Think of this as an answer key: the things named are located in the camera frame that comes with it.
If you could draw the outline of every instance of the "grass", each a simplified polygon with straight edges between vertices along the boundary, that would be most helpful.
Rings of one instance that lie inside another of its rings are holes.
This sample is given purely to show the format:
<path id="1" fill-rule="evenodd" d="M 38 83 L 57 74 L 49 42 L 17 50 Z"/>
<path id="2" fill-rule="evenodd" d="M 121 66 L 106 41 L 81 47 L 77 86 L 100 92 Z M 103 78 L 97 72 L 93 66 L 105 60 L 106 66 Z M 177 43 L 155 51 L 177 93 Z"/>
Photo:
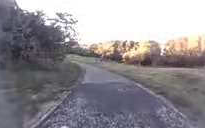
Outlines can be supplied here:
<path id="1" fill-rule="evenodd" d="M 29 121 L 39 112 L 46 112 L 48 110 L 45 109 L 58 103 L 75 85 L 82 70 L 78 65 L 64 61 L 53 70 L 26 66 L 6 72 L 8 80 L 13 82 L 12 88 L 19 95 L 24 118 Z"/>
<path id="2" fill-rule="evenodd" d="M 145 85 L 205 128 L 205 68 L 141 67 L 76 55 L 70 55 L 69 59 L 104 68 Z"/>

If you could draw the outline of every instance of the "pale sky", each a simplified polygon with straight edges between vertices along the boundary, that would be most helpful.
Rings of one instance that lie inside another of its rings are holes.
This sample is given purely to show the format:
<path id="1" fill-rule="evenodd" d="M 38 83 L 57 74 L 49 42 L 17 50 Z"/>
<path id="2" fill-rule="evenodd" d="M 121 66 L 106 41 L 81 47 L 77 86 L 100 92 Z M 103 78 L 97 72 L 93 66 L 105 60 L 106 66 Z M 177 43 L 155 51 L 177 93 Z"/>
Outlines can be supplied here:
<path id="1" fill-rule="evenodd" d="M 205 0 L 17 0 L 23 9 L 69 12 L 80 43 L 114 39 L 166 42 L 205 33 Z"/>

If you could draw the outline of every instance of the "vegetation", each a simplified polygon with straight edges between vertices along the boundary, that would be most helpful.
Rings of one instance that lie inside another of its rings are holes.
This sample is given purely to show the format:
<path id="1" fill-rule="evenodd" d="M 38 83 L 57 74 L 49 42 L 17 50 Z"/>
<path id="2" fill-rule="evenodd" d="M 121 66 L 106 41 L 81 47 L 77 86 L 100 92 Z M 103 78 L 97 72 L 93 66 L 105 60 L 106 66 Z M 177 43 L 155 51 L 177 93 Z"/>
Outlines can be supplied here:
<path id="1" fill-rule="evenodd" d="M 56 15 L 52 19 L 41 11 L 30 13 L 0 4 L 0 65 L 8 62 L 52 65 L 62 61 L 76 43 L 72 25 L 77 21 L 67 13 Z"/>
<path id="2" fill-rule="evenodd" d="M 29 119 L 61 100 L 81 75 L 80 67 L 65 60 L 77 43 L 75 23 L 68 13 L 49 18 L 42 11 L 20 9 L 15 0 L 0 0 L 0 70 Z"/>
<path id="3" fill-rule="evenodd" d="M 110 41 L 78 50 L 79 55 L 101 56 L 128 64 L 193 67 L 205 66 L 205 35 L 170 40 L 163 46 L 155 41 Z"/>
<path id="4" fill-rule="evenodd" d="M 125 76 L 171 101 L 191 119 L 205 127 L 205 67 L 154 68 L 98 61 L 70 55 L 69 59 Z"/>

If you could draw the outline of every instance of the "treeline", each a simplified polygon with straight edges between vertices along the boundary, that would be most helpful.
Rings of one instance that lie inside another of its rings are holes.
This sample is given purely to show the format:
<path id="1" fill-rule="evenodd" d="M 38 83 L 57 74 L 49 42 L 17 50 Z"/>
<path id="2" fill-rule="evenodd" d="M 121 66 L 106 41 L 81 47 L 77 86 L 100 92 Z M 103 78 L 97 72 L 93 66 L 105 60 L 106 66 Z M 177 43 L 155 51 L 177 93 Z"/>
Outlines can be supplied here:
<path id="1" fill-rule="evenodd" d="M 205 65 L 205 35 L 182 37 L 161 44 L 156 41 L 110 41 L 75 47 L 85 56 L 104 55 L 108 60 L 128 64 L 192 67 Z"/>
<path id="2" fill-rule="evenodd" d="M 42 11 L 28 12 L 16 3 L 0 2 L 0 66 L 11 63 L 53 64 L 64 59 L 76 44 L 67 13 L 48 18 Z"/>

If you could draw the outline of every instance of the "road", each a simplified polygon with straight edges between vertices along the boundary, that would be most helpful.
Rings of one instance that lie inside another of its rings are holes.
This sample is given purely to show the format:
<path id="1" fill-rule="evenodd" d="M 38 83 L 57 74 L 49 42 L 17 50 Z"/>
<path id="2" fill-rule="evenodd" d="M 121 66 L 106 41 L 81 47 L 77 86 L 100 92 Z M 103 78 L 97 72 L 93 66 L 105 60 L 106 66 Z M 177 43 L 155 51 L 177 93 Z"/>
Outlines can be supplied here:
<path id="1" fill-rule="evenodd" d="M 131 81 L 81 64 L 85 78 L 38 128 L 192 128 L 190 121 Z"/>

